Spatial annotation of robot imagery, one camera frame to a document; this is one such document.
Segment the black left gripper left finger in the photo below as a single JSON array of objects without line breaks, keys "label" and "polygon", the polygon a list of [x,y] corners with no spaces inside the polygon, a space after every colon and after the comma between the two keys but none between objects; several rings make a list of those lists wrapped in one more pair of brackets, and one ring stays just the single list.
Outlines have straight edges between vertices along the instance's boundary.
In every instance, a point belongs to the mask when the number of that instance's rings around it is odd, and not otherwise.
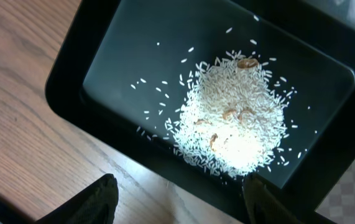
[{"label": "black left gripper left finger", "polygon": [[105,174],[36,222],[49,224],[113,224],[118,201],[117,179],[112,174]]}]

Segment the pile of rice grains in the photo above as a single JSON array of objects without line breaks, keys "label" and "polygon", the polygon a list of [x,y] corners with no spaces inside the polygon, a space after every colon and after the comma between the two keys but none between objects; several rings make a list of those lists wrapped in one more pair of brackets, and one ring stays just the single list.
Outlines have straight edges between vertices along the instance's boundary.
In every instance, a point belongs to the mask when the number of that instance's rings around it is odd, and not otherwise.
[{"label": "pile of rice grains", "polygon": [[137,93],[158,93],[154,109],[144,111],[152,128],[137,132],[175,157],[214,176],[244,177],[261,168],[275,173],[294,167],[304,152],[284,148],[282,141],[297,125],[284,110],[296,89],[281,89],[285,77],[267,69],[269,59],[241,49],[214,62],[201,61],[178,79],[183,98],[172,96],[172,83],[160,86],[145,79],[132,84]]}]

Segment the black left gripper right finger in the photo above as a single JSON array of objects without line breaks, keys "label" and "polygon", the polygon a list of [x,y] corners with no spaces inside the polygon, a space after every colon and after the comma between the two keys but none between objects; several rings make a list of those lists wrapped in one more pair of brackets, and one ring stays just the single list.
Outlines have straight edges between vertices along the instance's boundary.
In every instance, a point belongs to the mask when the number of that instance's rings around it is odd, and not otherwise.
[{"label": "black left gripper right finger", "polygon": [[300,224],[290,212],[268,190],[266,185],[250,173],[243,179],[243,196],[251,224]]}]

